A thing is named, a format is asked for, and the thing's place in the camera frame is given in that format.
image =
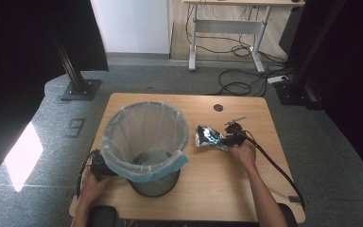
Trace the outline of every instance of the gray carpet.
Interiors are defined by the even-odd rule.
[[[200,67],[190,73],[179,66],[113,65],[110,73],[83,73],[86,79],[102,79],[93,101],[61,101],[66,76],[48,82],[32,120],[43,153],[20,192],[14,191],[6,165],[0,166],[0,226],[70,225],[78,170],[112,93],[211,94],[220,89],[217,76],[223,70]],[[237,79],[256,77],[230,74],[225,82]],[[252,93],[260,86],[254,84]],[[325,112],[283,106],[272,87],[265,99],[305,197],[306,221],[300,226],[363,226],[363,162],[350,143]]]

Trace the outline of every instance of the table top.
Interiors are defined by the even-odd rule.
[[[112,94],[97,131],[92,149],[100,148],[108,121],[122,106],[141,101],[160,101],[182,111],[189,126],[186,156],[189,163],[181,169],[175,187],[159,198],[147,198],[135,192],[121,177],[104,192],[97,202],[114,206],[120,218],[167,220],[256,221],[250,182],[243,167],[230,152],[195,145],[196,125],[208,126],[224,133],[225,123],[241,116],[243,130],[250,131],[268,155],[291,177],[279,137],[273,125],[266,101],[261,97],[181,96],[153,94]],[[223,111],[214,109],[216,104]],[[290,207],[301,223],[305,214],[288,181],[266,158],[257,153],[256,164],[265,184],[277,202]],[[77,200],[69,209],[74,214]]]
[[[257,7],[303,7],[305,2],[299,0],[183,0],[187,4],[200,5],[230,5],[230,6],[257,6]]]

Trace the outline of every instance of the black stand base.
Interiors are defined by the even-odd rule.
[[[101,84],[100,79],[85,79],[85,90],[77,91],[74,88],[73,83],[67,86],[66,91],[63,93],[61,100],[71,101],[71,100],[82,100],[82,101],[92,101],[94,99],[95,93]]]
[[[291,93],[289,84],[274,83],[276,93],[282,105],[306,106],[309,110],[322,110],[320,97],[310,86],[305,86],[300,94]]]

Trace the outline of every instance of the trash can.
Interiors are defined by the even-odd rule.
[[[139,102],[122,107],[108,122],[101,153],[135,191],[159,197],[175,186],[188,163],[188,136],[181,111],[163,102]]]

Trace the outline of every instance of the plastic bag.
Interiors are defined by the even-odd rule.
[[[123,107],[108,122],[101,153],[113,172],[150,182],[178,171],[188,159],[188,125],[182,112],[163,102]]]

